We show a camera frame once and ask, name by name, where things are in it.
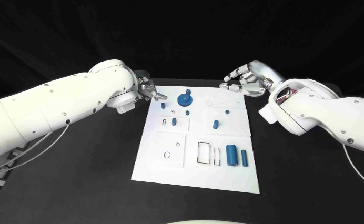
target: cable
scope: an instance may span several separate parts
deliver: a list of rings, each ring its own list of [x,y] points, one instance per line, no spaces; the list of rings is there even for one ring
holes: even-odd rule
[[[56,143],[57,140],[60,139],[60,137],[61,137],[61,135],[63,135],[63,133],[64,133],[67,127],[69,127],[69,125],[66,125],[66,128],[64,128],[61,134],[59,135],[57,139],[54,140],[54,142],[47,146],[47,148],[46,148],[31,159],[28,159],[24,163],[18,164],[17,166],[11,167],[9,169],[0,171],[0,173],[7,172],[8,170],[15,169],[15,168],[20,167],[21,165],[24,165],[25,163],[28,163],[30,161],[33,161],[33,160],[50,149],[50,147],[54,145],[54,143]]]
[[[1,164],[1,166],[0,166],[0,168],[2,167],[2,166],[7,166],[14,160],[17,160],[40,143],[41,143],[41,141],[48,137],[48,134],[50,134],[51,132],[48,132],[44,136],[43,136],[43,138],[34,143],[34,145],[25,150],[25,151],[22,151],[9,161],[7,161],[4,164]]]
[[[352,164],[352,162],[350,162],[350,158],[349,158],[349,155],[347,155],[347,153],[346,153],[346,147],[345,147],[345,144],[342,144],[342,147],[343,147],[343,151],[345,151],[345,154],[346,154],[346,159],[347,159],[347,162],[350,163],[350,166],[352,166],[353,170],[356,171],[356,173],[358,173],[359,177],[364,179],[364,176],[362,176],[362,175],[360,175],[360,173],[358,172],[358,170],[356,170],[356,168],[355,168],[355,166],[353,166],[353,164]]]

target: small blue part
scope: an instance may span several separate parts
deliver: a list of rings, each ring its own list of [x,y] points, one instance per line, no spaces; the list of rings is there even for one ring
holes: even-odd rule
[[[176,102],[181,107],[187,107],[191,104],[191,96],[189,94],[180,94],[176,98]]]
[[[236,146],[232,144],[225,146],[225,158],[228,166],[236,166]]]
[[[213,121],[213,126],[212,127],[213,127],[213,129],[217,128],[217,120]]]
[[[241,159],[242,159],[242,166],[248,167],[248,159],[246,159],[246,151],[241,150]]]

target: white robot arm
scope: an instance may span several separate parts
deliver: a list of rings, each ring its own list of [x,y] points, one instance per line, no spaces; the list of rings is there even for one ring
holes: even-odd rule
[[[239,75],[241,85],[222,83],[219,87],[254,97],[268,90],[268,102],[259,114],[269,124],[278,121],[284,129],[298,136],[317,125],[342,144],[364,150],[362,98],[339,98],[324,85],[310,79],[285,80],[259,61],[236,68],[223,81]]]
[[[0,155],[93,114],[106,105],[124,113],[138,99],[167,97],[155,92],[145,71],[132,72],[119,60],[0,99]]]

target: black tabletop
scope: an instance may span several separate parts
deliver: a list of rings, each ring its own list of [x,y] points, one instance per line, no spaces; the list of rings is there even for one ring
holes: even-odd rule
[[[216,87],[219,81],[155,84]],[[294,136],[269,125],[258,114],[265,103],[267,95],[245,97],[259,195],[129,180],[148,109],[138,102],[122,115],[103,108],[72,124],[50,150],[12,171],[0,191],[0,223],[360,223],[364,182],[342,145],[319,127]],[[364,152],[347,152],[364,172]]]

